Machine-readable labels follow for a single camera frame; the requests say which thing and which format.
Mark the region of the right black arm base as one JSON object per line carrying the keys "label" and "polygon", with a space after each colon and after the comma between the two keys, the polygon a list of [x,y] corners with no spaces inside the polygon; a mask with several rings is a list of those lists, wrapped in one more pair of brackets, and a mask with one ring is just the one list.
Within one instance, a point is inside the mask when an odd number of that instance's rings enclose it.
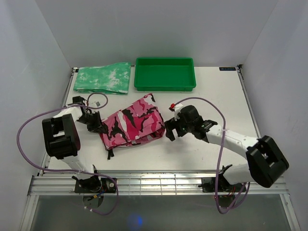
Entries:
{"label": "right black arm base", "polygon": [[[215,191],[215,177],[204,177],[201,178],[201,184],[198,185],[199,188],[202,188],[202,191],[205,193],[213,193]],[[225,179],[218,179],[218,192],[220,193],[236,193],[239,192],[242,188],[241,183],[229,184]]]}

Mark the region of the pink camouflage trousers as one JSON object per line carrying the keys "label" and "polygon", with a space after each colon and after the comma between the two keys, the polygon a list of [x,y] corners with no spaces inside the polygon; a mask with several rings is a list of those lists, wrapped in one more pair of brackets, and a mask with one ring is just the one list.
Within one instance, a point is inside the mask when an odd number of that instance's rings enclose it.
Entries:
{"label": "pink camouflage trousers", "polygon": [[163,137],[166,130],[151,93],[113,113],[102,125],[100,137],[108,151],[108,160],[114,157],[113,149],[149,143]]}

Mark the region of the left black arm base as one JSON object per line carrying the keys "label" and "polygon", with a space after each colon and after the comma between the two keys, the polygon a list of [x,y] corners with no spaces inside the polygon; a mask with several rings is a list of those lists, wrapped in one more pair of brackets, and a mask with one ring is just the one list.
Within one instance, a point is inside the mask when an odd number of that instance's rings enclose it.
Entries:
{"label": "left black arm base", "polygon": [[91,177],[81,182],[75,183],[75,193],[116,193],[116,178],[110,180],[109,178],[94,178]]}

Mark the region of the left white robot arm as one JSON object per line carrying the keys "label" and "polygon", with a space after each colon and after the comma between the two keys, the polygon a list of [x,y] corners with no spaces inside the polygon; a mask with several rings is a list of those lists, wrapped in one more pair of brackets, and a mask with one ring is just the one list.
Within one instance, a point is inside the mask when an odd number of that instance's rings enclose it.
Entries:
{"label": "left white robot arm", "polygon": [[42,121],[45,148],[50,157],[66,163],[71,170],[76,170],[73,179],[90,192],[98,192],[102,188],[102,180],[96,176],[97,169],[88,164],[78,154],[81,142],[75,123],[86,125],[88,132],[101,134],[107,131],[102,123],[100,112],[89,108],[89,99],[81,96],[73,97],[73,102],[59,114]]}

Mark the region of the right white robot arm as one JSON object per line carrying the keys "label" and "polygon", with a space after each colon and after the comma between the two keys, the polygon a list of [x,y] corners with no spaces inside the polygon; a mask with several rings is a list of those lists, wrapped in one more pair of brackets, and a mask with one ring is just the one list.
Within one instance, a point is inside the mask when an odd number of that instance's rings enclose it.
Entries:
{"label": "right white robot arm", "polygon": [[192,134],[198,140],[224,147],[246,160],[245,164],[228,165],[218,171],[218,177],[206,182],[218,184],[229,191],[239,183],[256,182],[269,188],[289,168],[289,163],[272,137],[255,138],[224,130],[212,120],[204,120],[193,105],[172,104],[174,117],[165,122],[166,137],[175,140],[174,133],[183,137]]}

